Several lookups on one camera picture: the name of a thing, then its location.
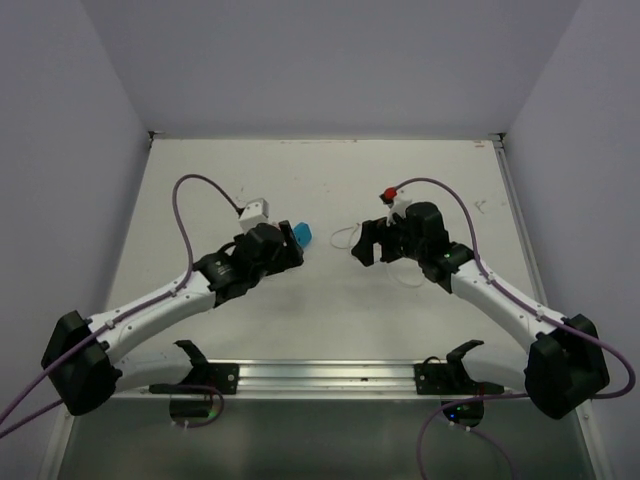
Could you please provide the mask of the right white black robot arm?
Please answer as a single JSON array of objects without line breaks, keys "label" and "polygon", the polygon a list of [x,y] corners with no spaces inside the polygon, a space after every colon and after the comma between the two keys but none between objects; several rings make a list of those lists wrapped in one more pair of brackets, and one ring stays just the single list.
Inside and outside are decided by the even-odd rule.
[{"label": "right white black robot arm", "polygon": [[427,280],[479,309],[523,350],[508,356],[481,340],[469,340],[442,360],[428,358],[414,372],[429,383],[429,393],[511,389],[526,393],[548,417],[560,419],[608,386],[593,322],[583,315],[567,318],[512,286],[497,287],[497,276],[477,265],[473,251],[450,239],[435,204],[418,202],[404,214],[365,221],[351,253],[366,267],[376,260],[415,261]]}]

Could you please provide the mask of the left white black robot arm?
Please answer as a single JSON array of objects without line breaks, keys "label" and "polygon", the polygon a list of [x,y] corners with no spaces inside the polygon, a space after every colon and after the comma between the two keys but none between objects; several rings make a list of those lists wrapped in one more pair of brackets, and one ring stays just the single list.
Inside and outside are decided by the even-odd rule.
[{"label": "left white black robot arm", "polygon": [[137,362],[131,351],[182,320],[245,295],[263,278],[302,263],[303,249],[288,221],[260,223],[152,294],[88,318],[77,311],[63,315],[41,366],[74,416],[96,410],[117,392],[142,386],[177,384],[185,392],[197,392],[209,378],[207,360],[192,342],[175,342],[158,361]]}]

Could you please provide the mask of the blue square plug adapter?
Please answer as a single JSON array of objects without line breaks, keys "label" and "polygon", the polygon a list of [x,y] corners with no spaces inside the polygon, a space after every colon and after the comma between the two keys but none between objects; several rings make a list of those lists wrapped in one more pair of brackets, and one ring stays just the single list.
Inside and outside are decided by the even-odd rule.
[{"label": "blue square plug adapter", "polygon": [[308,223],[299,222],[293,227],[292,231],[296,242],[302,249],[306,249],[310,246],[313,239],[313,234]]}]

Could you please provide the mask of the aluminium extrusion rail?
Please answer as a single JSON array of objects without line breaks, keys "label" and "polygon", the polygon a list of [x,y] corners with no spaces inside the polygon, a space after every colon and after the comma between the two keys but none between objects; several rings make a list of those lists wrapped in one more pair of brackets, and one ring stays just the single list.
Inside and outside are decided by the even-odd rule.
[{"label": "aluminium extrusion rail", "polygon": [[[525,390],[525,366],[522,356],[469,353],[460,359],[470,378],[490,395]],[[99,379],[84,386],[83,394],[96,394],[103,404],[112,396],[127,391],[149,392],[155,384],[178,384],[193,367],[208,363],[237,363],[240,379],[235,395],[241,397],[284,396],[327,397],[412,397],[416,393],[413,364],[416,361],[259,361],[189,360],[184,353],[171,356],[129,355],[116,364],[117,377]]]}]

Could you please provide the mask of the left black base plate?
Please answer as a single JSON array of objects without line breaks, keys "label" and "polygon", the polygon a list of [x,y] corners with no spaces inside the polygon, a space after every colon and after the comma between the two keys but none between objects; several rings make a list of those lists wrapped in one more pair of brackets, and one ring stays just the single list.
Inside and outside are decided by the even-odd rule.
[{"label": "left black base plate", "polygon": [[192,368],[187,377],[178,384],[155,384],[149,387],[151,394],[208,394],[213,388],[222,395],[235,395],[240,379],[237,363],[208,363]]}]

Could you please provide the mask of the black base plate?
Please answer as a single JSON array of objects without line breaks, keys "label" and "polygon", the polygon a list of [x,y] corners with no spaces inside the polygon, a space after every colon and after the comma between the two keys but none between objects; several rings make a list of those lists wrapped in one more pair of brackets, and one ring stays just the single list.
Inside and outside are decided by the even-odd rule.
[{"label": "black base plate", "polygon": [[149,387],[151,394],[208,394],[213,388],[222,395],[235,395],[240,379],[237,363],[208,363],[192,368],[187,377],[178,384],[155,384]]},{"label": "black base plate", "polygon": [[482,391],[472,380],[460,359],[429,357],[413,364],[414,383],[418,395],[473,395]]}]

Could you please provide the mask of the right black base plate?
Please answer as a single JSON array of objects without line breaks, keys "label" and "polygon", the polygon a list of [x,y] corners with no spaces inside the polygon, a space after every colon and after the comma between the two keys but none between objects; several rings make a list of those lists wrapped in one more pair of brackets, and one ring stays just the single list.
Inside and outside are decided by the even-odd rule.
[{"label": "right black base plate", "polygon": [[429,357],[413,364],[414,383],[418,395],[473,395],[482,391],[472,380],[460,359]]}]

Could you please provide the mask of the right side aluminium rail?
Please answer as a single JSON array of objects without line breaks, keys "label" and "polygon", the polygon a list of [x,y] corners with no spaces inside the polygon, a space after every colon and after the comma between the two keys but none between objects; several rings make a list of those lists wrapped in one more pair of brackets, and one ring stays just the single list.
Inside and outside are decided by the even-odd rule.
[{"label": "right side aluminium rail", "polygon": [[498,166],[503,178],[507,197],[509,199],[510,208],[515,221],[521,250],[525,258],[525,263],[532,284],[534,298],[544,305],[548,304],[547,295],[540,276],[538,264],[535,258],[534,250],[531,244],[530,236],[524,221],[523,212],[516,193],[513,178],[509,169],[508,159],[505,149],[505,135],[503,133],[490,134],[488,139],[493,145],[496,154]]}]

